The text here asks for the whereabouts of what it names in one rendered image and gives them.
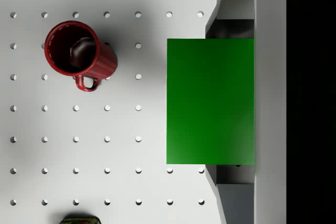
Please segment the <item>red mug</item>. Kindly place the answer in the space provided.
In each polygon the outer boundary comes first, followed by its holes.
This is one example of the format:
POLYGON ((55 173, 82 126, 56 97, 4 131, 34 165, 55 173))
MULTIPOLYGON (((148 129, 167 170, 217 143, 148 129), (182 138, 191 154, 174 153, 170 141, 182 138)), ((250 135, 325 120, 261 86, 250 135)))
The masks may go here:
POLYGON ((117 69, 114 51, 85 23, 68 20, 48 33, 44 53, 58 73, 75 78, 78 89, 92 92, 117 69))

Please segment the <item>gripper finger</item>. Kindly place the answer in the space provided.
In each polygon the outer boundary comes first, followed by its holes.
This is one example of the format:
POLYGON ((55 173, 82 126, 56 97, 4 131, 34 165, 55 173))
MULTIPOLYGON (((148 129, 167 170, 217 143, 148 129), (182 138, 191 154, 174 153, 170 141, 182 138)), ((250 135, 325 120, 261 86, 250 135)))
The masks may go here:
POLYGON ((254 0, 216 0, 205 38, 254 38, 254 0))
POLYGON ((206 165, 222 224, 254 224, 254 166, 206 165))

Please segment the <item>green cube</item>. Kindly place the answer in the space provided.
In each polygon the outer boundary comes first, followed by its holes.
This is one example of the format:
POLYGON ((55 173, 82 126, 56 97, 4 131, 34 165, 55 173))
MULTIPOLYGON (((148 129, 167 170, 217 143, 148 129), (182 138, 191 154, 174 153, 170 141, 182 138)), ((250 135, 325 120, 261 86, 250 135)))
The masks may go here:
POLYGON ((254 40, 167 41, 168 164, 253 165, 254 40))

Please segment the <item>flat-sided can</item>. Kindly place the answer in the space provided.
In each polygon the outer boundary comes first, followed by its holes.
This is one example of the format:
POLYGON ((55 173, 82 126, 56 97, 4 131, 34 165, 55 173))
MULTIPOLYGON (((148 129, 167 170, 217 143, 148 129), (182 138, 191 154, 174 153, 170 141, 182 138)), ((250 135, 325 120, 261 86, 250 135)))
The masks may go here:
POLYGON ((102 224, 99 218, 89 217, 68 217, 63 219, 59 224, 102 224))

